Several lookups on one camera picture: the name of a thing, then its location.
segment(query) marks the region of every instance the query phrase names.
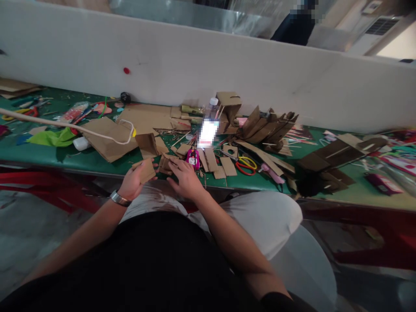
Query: green table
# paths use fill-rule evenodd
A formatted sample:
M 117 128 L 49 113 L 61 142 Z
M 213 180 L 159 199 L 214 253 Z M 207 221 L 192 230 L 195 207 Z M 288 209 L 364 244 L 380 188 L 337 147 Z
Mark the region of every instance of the green table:
M 31 95 L 42 95 L 45 98 L 53 98 L 50 105 L 43 106 L 39 109 L 40 117 L 45 119 L 53 119 L 57 114 L 43 116 L 48 112 L 59 111 L 61 113 L 67 111 L 74 103 L 79 101 L 89 101 L 91 103 L 104 101 L 104 97 L 73 92 L 61 89 L 47 88 Z M 0 107 L 16 110 L 11 106 L 11 101 L 1 98 Z M 108 115 L 109 118 L 119 113 L 114 112 Z M 0 139 L 0 161 L 3 164 L 17 165 L 23 167 L 42 167 L 59 169 L 66 172 L 75 172 L 80 174 L 89 174 L 95 176 L 110 176 L 122 178 L 131 167 L 131 163 L 136 163 L 142 159 L 140 149 L 135 149 L 123 156 L 121 159 L 108 163 L 93 148 L 87 149 L 79 153 L 73 145 L 68 147 L 50 147 L 36 144 L 16 145 L 17 139 L 23 133 L 32 128 L 39 127 L 40 124 L 29 122 L 14 122 L 9 125 L 12 133 L 3 136 Z M 310 128 L 316 140 L 323 137 L 323 129 Z M 341 134 L 341 131 L 333 131 L 335 134 Z M 167 146 L 172 144 L 172 136 L 163 137 Z M 298 144 L 302 148 L 293 148 L 293 156 L 286 157 L 277 155 L 282 160 L 296 167 L 296 160 L 302 158 L 306 154 L 318 149 L 319 146 L 308 144 Z M 399 194 L 392 197 L 379 193 L 371 184 L 364 179 L 364 169 L 358 166 L 346 165 L 341 169 L 347 175 L 352 177 L 356 184 L 349 187 L 348 190 L 337 192 L 333 195 L 319 194 L 314 199 L 330 200 L 341 203 L 349 203 L 354 205 L 374 206 L 381 208 L 392 208 L 400 210 L 416 211 L 416 199 L 409 194 Z M 227 177 L 225 179 L 216 180 L 212 173 L 206 175 L 207 187 L 230 188 L 251 191 L 276 191 L 276 185 L 264 175 L 256 174 L 255 176 L 243 175 L 237 172 L 235 177 Z M 160 179 L 165 179 L 164 174 L 158 174 Z M 291 194 L 291 191 L 285 185 L 283 192 Z

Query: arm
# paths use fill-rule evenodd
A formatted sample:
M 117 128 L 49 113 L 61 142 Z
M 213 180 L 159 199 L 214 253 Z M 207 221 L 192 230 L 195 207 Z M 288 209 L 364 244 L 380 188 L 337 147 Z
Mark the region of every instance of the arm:
M 124 177 L 118 194 L 132 201 L 139 196 L 143 184 L 140 183 L 142 166 L 132 168 Z M 26 284 L 38 277 L 52 274 L 85 254 L 91 248 L 108 239 L 124 216 L 127 207 L 116 204 L 109 199 L 87 222 L 74 234 L 47 256 L 22 282 Z
M 179 180 L 178 185 L 168 178 L 170 185 L 178 194 L 197 205 L 219 248 L 242 272 L 256 298 L 261 299 L 270 292 L 282 293 L 290 298 L 282 280 L 275 274 L 251 236 L 203 188 L 192 165 L 172 159 L 169 166 Z

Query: knee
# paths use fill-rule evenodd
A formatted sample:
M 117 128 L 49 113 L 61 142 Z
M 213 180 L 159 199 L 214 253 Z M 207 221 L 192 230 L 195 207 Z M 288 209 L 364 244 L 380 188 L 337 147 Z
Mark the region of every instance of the knee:
M 264 202 L 268 206 L 268 211 L 272 211 L 275 218 L 288 225 L 290 232 L 293 233 L 302 222 L 302 210 L 298 203 L 290 196 L 278 192 L 259 192 Z

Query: wristwatch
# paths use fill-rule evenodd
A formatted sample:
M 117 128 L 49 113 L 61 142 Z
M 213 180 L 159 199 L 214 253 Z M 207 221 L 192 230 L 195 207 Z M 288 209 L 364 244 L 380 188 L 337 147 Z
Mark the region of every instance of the wristwatch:
M 125 199 L 124 197 L 121 197 L 120 195 L 118 195 L 117 191 L 118 191 L 118 190 L 114 190 L 114 191 L 111 193 L 110 198 L 111 198 L 111 199 L 112 199 L 112 200 L 113 200 L 116 204 L 119 204 L 119 205 L 124 206 L 124 207 L 128 207 L 128 206 L 130 206 L 131 201 L 129 201 L 128 199 Z

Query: floor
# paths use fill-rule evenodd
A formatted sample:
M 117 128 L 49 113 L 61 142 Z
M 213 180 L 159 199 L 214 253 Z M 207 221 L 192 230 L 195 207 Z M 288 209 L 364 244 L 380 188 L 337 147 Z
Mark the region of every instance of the floor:
M 109 189 L 114 186 L 114 181 L 102 179 L 100 185 Z M 215 196 L 220 201 L 224 193 L 217 192 Z M 64 211 L 32 195 L 0 191 L 0 300 L 16 289 L 43 257 L 59 246 L 90 216 L 91 214 L 82 210 L 68 216 Z M 356 272 L 368 273 L 371 278 L 387 277 L 388 282 L 389 278 L 393 278 L 393 281 L 416 282 L 416 272 L 379 267 L 340 266 L 332 259 L 331 251 L 375 248 L 382 244 L 377 233 L 371 229 L 368 231 L 362 227 L 346 227 L 336 223 L 307 220 L 304 220 L 302 225 L 315 237 L 328 255 L 337 277 L 337 284 L 342 283 L 337 285 L 338 293 L 342 289 L 350 296 L 350 289 L 362 287 L 365 290 L 362 282 L 354 284 L 352 277 Z M 380 312 L 376 306 L 373 309 L 371 305 L 370 309 L 367 305 L 365 310 L 359 304 L 362 303 L 362 298 L 357 298 L 357 301 L 353 302 L 339 295 L 337 309 L 340 312 Z

